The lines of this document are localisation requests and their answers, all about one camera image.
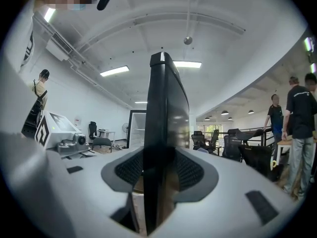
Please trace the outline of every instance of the black vent grille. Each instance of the black vent grille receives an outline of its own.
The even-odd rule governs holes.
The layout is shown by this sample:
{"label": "black vent grille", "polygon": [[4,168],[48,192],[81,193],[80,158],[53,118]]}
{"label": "black vent grille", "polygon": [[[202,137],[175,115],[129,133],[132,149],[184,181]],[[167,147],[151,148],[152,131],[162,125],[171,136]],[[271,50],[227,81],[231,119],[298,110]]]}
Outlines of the black vent grille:
{"label": "black vent grille", "polygon": [[52,38],[69,54],[73,49],[60,37],[58,33],[54,33]]}
{"label": "black vent grille", "polygon": [[114,172],[118,177],[134,186],[142,173],[142,169],[143,154],[140,152],[127,161],[116,166]]}
{"label": "black vent grille", "polygon": [[178,152],[176,153],[176,168],[180,191],[196,185],[204,177],[204,170],[200,165]]}

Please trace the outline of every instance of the dark hair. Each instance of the dark hair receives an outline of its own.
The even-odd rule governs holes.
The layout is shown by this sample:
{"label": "dark hair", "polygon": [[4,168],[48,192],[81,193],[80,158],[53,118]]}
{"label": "dark hair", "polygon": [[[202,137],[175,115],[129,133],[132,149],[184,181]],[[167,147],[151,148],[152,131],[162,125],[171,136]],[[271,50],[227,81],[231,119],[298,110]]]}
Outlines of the dark hair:
{"label": "dark hair", "polygon": [[299,84],[299,80],[297,77],[291,77],[289,79],[289,83],[290,83],[290,85],[297,85],[297,84]]}
{"label": "dark hair", "polygon": [[277,96],[277,94],[273,94],[273,95],[272,95],[271,100],[273,100],[273,97],[274,97],[275,95]]}
{"label": "dark hair", "polygon": [[50,75],[50,72],[47,69],[42,70],[42,72],[40,73],[40,77],[48,79]]}
{"label": "dark hair", "polygon": [[317,84],[317,78],[316,78],[315,74],[307,73],[305,76],[305,82],[307,82],[307,81],[313,81],[313,82],[315,82],[315,84]]}

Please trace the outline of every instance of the gray pants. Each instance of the gray pants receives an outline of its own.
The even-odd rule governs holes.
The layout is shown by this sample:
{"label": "gray pants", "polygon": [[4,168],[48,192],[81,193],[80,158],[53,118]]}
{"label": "gray pants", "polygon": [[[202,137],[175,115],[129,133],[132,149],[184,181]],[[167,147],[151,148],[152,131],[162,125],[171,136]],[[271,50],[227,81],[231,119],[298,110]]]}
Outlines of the gray pants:
{"label": "gray pants", "polygon": [[312,137],[305,139],[296,139],[293,138],[292,142],[292,153],[290,154],[289,159],[289,177],[284,190],[291,194],[294,181],[303,158],[303,170],[301,174],[301,187],[298,191],[298,197],[301,198],[304,196],[304,193],[307,189],[313,164],[314,156],[314,140]]}
{"label": "gray pants", "polygon": [[274,135],[274,159],[273,160],[275,160],[276,161],[276,158],[277,158],[277,143],[279,142],[279,141],[281,141],[282,140],[282,133],[278,133],[278,132],[276,132],[276,133],[273,133],[273,135]]}

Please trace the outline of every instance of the desk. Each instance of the desk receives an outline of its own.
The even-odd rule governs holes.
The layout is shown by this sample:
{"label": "desk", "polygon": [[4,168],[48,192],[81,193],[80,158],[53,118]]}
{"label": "desk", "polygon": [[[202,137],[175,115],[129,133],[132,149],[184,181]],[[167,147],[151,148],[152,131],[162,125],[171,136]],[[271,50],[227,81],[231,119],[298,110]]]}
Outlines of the desk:
{"label": "desk", "polygon": [[[314,139],[314,156],[315,156],[315,150],[316,150],[316,143],[317,140]],[[290,149],[290,154],[291,154],[291,148],[292,148],[292,140],[288,140],[288,141],[280,141],[277,143],[277,157],[276,157],[276,165],[279,164],[279,159],[281,157],[281,153],[282,153],[282,148],[284,149]]]}
{"label": "desk", "polygon": [[104,136],[103,137],[106,137],[106,134],[107,133],[113,133],[113,144],[114,144],[114,142],[115,142],[115,131],[105,131],[105,130],[98,130],[99,131],[99,137],[101,137],[101,134],[103,133],[104,134]]}

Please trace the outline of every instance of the black rubber pad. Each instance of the black rubber pad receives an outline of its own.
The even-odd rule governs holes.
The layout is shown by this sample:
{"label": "black rubber pad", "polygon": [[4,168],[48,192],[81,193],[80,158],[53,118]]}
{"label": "black rubber pad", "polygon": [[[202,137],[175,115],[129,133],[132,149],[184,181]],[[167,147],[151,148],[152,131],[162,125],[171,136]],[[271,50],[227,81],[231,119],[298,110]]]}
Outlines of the black rubber pad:
{"label": "black rubber pad", "polygon": [[70,174],[72,174],[72,173],[74,173],[74,172],[81,171],[81,170],[83,170],[83,168],[80,167],[80,166],[75,166],[75,167],[71,167],[71,168],[68,168],[68,169],[67,169],[67,171],[68,171]]}
{"label": "black rubber pad", "polygon": [[250,191],[246,193],[246,197],[261,219],[262,225],[270,222],[278,215],[278,212],[273,208],[273,206],[260,191]]}

